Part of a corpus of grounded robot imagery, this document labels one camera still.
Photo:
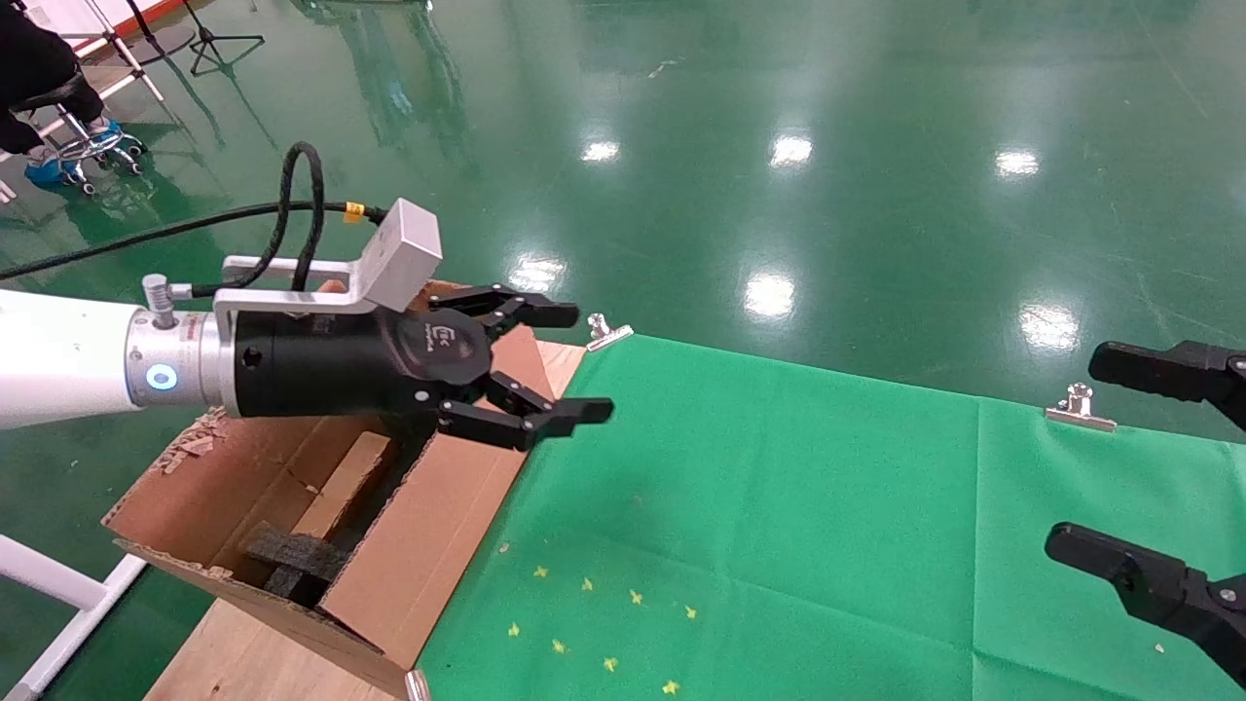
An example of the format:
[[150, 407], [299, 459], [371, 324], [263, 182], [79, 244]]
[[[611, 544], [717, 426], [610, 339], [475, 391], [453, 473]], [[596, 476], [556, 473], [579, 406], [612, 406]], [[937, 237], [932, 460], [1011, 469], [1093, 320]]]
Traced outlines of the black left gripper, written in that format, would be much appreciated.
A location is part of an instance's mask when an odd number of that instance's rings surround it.
[[548, 398], [507, 374], [491, 374], [491, 342], [517, 325], [574, 327], [579, 308], [573, 303], [495, 283], [431, 294], [427, 306], [435, 311], [238, 314], [233, 413], [430, 413], [444, 435], [517, 452], [611, 420], [611, 398]]

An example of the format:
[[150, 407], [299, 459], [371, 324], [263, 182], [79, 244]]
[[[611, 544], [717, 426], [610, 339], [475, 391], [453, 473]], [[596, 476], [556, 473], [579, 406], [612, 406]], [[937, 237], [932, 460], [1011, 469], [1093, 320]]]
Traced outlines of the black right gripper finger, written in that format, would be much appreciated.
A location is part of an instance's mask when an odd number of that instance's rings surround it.
[[1087, 374], [1100, 383], [1210, 403], [1245, 430], [1245, 350], [1182, 341], [1170, 350], [1101, 342]]
[[1181, 559], [1077, 524], [1055, 524], [1045, 555], [1108, 581], [1126, 615], [1194, 642], [1245, 686], [1245, 575], [1212, 580]]

